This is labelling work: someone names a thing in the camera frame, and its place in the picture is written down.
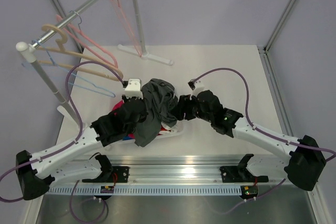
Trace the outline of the dark grey t shirt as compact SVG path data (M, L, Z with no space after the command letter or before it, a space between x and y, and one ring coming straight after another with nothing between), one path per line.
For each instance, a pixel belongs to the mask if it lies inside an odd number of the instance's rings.
M134 138L137 146L145 147L157 137L161 123L169 127L177 123L172 111L178 104L178 98L174 86L162 79L151 79L141 91L148 114L145 121L136 125Z

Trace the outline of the thin pink wire hanger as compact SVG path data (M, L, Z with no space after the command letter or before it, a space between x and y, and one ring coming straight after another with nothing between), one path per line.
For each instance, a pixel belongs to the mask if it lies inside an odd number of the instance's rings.
M122 8L121 0L109 0L121 25L123 26L128 38L132 42L133 49L135 50L135 54L138 55L140 58L142 57L141 46L134 34L134 31L127 19L127 16Z

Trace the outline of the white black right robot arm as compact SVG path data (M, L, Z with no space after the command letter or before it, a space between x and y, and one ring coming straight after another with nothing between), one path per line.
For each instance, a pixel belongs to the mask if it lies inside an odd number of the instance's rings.
M217 133L252 143L274 155L262 158L246 154L237 165L245 181L250 176L288 179L298 188L312 191L327 163L314 138L296 138L252 125L241 113L223 107L209 90L180 96L174 114L180 121L204 120Z

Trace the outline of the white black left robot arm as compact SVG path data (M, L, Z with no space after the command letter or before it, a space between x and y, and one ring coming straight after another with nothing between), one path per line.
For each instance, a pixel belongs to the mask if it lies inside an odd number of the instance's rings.
M46 150L16 155L16 174L23 200L33 200L51 188L76 182L106 182L112 176L113 166L105 155L82 163L75 158L122 140L134 131L138 122L145 120L147 112L142 98L123 97L124 103L109 114L99 117L79 136Z

